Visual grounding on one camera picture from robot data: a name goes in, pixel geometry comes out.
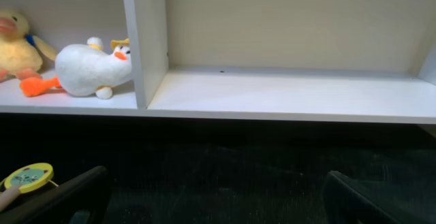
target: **dark background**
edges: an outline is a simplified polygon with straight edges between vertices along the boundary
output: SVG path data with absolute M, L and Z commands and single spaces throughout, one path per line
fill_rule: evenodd
M 326 223 L 321 190 L 330 170 L 401 182 L 436 161 L 435 139 L 415 125 L 0 119 L 0 178 L 47 162 L 61 184 L 104 165 L 113 181 L 106 223 Z

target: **white plush duck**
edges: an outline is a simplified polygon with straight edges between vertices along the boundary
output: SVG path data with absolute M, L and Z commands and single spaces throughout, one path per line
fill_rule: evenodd
M 112 54 L 102 51 L 102 40 L 98 37 L 88 39 L 87 44 L 62 49 L 55 61 L 57 77 L 27 78 L 20 84 L 23 93 L 34 97 L 53 87 L 62 87 L 73 96 L 95 93 L 100 99 L 110 99 L 113 87 L 131 80 L 129 40 L 112 41 Z

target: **yellow plush duck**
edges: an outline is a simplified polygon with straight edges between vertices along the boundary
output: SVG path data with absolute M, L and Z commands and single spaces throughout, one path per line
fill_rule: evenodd
M 0 11 L 0 81 L 7 75 L 41 78 L 37 73 L 42 65 L 42 54 L 54 61 L 57 51 L 36 36 L 29 35 L 27 19 L 12 10 Z

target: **white plush body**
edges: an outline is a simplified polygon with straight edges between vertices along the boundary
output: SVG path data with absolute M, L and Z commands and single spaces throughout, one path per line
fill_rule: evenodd
M 61 86 L 75 96 L 91 95 L 99 89 L 101 92 L 104 87 L 108 87 L 111 96 L 110 88 L 131 80 L 130 59 L 122 61 L 88 45 L 65 47 L 55 63 Z

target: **stuffed duck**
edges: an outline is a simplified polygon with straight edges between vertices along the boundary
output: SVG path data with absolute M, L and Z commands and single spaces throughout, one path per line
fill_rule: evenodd
M 131 80 L 129 39 L 112 41 L 112 54 L 102 51 L 102 40 L 98 37 L 88 39 L 87 44 L 72 44 L 62 49 L 55 61 L 57 77 L 27 78 L 20 83 L 23 93 L 35 97 L 57 87 L 77 97 L 95 93 L 100 99 L 110 99 L 112 87 Z
M 12 10 L 0 11 L 0 81 L 13 75 L 23 80 L 41 78 L 37 73 L 42 65 L 42 54 L 55 60 L 57 51 L 40 38 L 29 35 L 27 19 Z

